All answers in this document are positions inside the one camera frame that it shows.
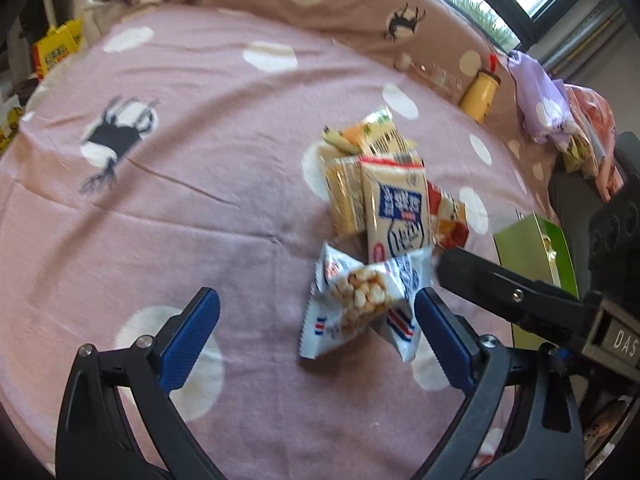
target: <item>green box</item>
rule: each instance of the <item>green box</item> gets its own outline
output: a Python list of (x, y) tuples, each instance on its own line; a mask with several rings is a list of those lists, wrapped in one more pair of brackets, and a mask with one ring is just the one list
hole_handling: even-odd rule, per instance
[[(551, 241), (556, 252), (556, 280), (545, 245), (545, 237)], [(500, 256), (500, 264), (530, 280), (542, 280), (559, 285), (567, 292), (578, 297), (575, 283), (574, 266), (571, 263), (569, 249), (562, 229), (535, 213), (524, 217), (515, 224), (494, 235), (495, 246)], [(516, 348), (537, 350), (545, 341), (541, 337), (525, 332), (519, 326), (512, 325), (513, 345)]]

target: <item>purple plastic bag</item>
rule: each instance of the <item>purple plastic bag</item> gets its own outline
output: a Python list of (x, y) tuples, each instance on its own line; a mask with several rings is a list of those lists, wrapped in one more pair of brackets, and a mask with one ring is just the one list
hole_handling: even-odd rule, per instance
[(516, 81), (516, 101), (529, 135), (539, 144), (551, 139), (559, 151), (565, 152), (577, 124), (545, 69), (531, 56), (513, 50), (509, 54), (509, 71)]

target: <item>yellow bottle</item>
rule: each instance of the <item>yellow bottle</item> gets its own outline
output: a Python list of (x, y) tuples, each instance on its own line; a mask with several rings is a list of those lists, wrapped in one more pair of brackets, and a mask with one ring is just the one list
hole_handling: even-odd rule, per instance
[(499, 87), (500, 77), (494, 72), (481, 68), (476, 80), (462, 96), (460, 109), (478, 123), (482, 123), (494, 102), (495, 93)]

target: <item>green foliage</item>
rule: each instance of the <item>green foliage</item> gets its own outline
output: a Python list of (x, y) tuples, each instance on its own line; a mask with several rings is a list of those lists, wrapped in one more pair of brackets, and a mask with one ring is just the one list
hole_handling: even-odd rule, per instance
[(457, 8), (462, 10), (469, 18), (479, 25), (494, 41), (507, 52), (515, 48), (520, 40), (505, 25), (497, 23), (496, 14), (486, 8), (482, 8), (482, 3), (473, 0), (450, 0)]

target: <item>white snack package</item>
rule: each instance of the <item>white snack package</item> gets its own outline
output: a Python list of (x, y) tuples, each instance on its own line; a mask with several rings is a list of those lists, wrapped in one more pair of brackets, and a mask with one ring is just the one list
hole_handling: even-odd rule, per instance
[(414, 299), (432, 284), (431, 250), (365, 266), (325, 243), (306, 305), (300, 356), (327, 354), (371, 325), (404, 362), (411, 361), (420, 342)]

